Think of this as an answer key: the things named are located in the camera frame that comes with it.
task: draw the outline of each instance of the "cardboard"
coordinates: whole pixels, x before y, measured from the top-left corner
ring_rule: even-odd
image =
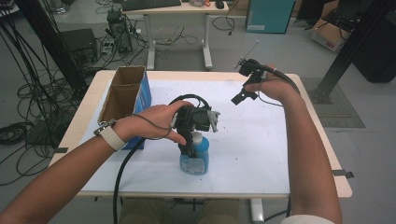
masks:
[[[313,40],[332,51],[341,49],[350,36],[349,32],[323,20],[337,7],[338,0],[324,4],[321,19],[312,28],[313,32],[311,35]]]
[[[119,67],[111,80],[98,122],[122,119],[151,106],[149,80],[144,66]],[[140,137],[130,139],[123,149],[132,149]]]

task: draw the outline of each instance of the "bottle label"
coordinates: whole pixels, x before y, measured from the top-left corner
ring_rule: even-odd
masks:
[[[205,162],[199,158],[189,158],[181,162],[181,169],[192,175],[203,175],[205,173]]]

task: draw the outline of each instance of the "floor mat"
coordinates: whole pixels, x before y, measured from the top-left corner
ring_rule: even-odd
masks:
[[[301,81],[307,91],[312,91],[317,88],[321,78],[301,77]],[[313,104],[323,127],[365,128],[358,113],[338,85],[332,90],[330,98],[332,104]]]

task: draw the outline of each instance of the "keyboard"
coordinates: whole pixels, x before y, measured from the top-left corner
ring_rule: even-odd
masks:
[[[180,0],[127,0],[122,1],[122,11],[133,11],[157,7],[181,6]]]

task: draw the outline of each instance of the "hand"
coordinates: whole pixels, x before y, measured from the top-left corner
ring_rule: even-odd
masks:
[[[291,94],[298,94],[294,88],[285,80],[267,73],[267,78],[262,83],[248,84],[245,86],[246,91],[261,91],[268,97],[283,103]]]
[[[177,101],[171,105],[154,105],[138,114],[139,117],[144,119],[138,116],[131,116],[126,119],[128,123],[130,122],[132,133],[136,136],[146,138],[165,137],[184,146],[186,145],[186,139],[175,131],[170,130],[173,116],[183,105],[192,104],[187,101]]]

